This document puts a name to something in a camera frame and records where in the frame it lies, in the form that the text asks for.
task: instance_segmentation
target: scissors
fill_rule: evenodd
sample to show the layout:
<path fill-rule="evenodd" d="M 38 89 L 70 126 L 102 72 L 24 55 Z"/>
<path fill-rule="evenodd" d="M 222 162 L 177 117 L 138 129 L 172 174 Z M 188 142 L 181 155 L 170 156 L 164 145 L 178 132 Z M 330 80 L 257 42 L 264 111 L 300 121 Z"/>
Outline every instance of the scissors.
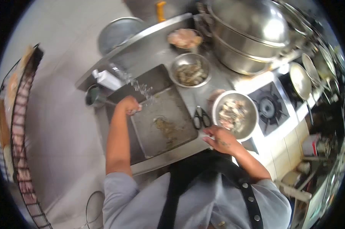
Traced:
<path fill-rule="evenodd" d="M 197 106 L 196 108 L 196 111 L 193 117 L 193 125 L 196 130 L 201 129 L 202 126 L 206 128 L 212 125 L 211 119 L 200 106 Z"/>

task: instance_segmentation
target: apron strap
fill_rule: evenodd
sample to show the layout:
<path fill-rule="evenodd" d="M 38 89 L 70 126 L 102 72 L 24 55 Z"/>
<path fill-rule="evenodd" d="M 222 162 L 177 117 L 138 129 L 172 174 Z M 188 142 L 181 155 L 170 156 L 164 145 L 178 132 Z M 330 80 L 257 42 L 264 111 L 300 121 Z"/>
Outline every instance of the apron strap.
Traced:
<path fill-rule="evenodd" d="M 193 156 L 174 163 L 170 167 L 170 183 L 158 229 L 173 229 L 180 196 L 186 192 L 189 184 L 205 171 L 223 174 L 236 188 L 242 192 L 248 209 L 253 229 L 263 229 L 262 216 L 257 205 L 250 177 L 246 171 L 235 165 L 225 155 L 206 149 Z"/>

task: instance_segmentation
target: gray shirt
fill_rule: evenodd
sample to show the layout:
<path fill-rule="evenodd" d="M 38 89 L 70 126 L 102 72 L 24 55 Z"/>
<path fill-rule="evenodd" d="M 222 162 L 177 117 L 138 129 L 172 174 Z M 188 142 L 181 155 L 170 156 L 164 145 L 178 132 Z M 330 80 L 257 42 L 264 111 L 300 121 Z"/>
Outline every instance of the gray shirt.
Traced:
<path fill-rule="evenodd" d="M 221 174 L 213 176 L 213 182 L 198 177 L 180 196 L 175 228 L 206 229 L 210 222 L 217 229 L 251 228 L 241 191 L 225 185 L 226 180 Z M 139 191 L 130 176 L 124 173 L 108 174 L 104 181 L 104 229 L 157 228 L 169 181 L 170 173 L 166 173 Z M 259 181 L 252 187 L 264 228 L 287 228 L 291 216 L 288 199 L 271 180 Z"/>

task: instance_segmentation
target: water stream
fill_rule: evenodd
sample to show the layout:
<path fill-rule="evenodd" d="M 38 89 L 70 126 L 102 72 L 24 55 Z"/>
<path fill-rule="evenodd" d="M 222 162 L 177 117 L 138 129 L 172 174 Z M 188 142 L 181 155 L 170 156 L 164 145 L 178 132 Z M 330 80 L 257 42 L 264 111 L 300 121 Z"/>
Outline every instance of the water stream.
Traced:
<path fill-rule="evenodd" d="M 144 97 L 146 97 L 146 102 L 144 103 L 145 106 L 148 106 L 148 104 L 153 104 L 155 98 L 153 94 L 151 94 L 152 87 L 148 87 L 148 85 L 146 84 L 140 84 L 138 80 L 134 79 L 131 74 L 115 66 L 115 64 L 110 63 L 110 66 L 119 75 L 119 79 L 122 80 L 122 82 L 125 83 L 125 85 L 132 85 L 136 92 L 139 92 Z"/>

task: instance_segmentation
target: wire rack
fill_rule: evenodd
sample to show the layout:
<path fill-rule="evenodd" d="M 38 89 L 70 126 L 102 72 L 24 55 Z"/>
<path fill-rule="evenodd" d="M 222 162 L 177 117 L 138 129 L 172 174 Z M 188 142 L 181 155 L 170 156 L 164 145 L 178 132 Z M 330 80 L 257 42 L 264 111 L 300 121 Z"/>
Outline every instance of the wire rack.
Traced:
<path fill-rule="evenodd" d="M 7 183 L 15 183 L 19 187 L 23 202 L 37 227 L 52 229 L 35 194 L 26 155 L 28 143 L 25 137 L 26 110 L 32 82 L 42 57 L 43 51 L 39 48 L 39 44 L 37 44 L 34 46 L 34 52 L 23 70 L 14 100 L 10 125 L 10 157 L 5 156 L 0 141 L 0 169 Z M 16 70 L 19 62 L 20 60 L 5 76 L 0 89 L 0 99 L 5 98 L 5 89 L 8 85 L 9 77 Z"/>

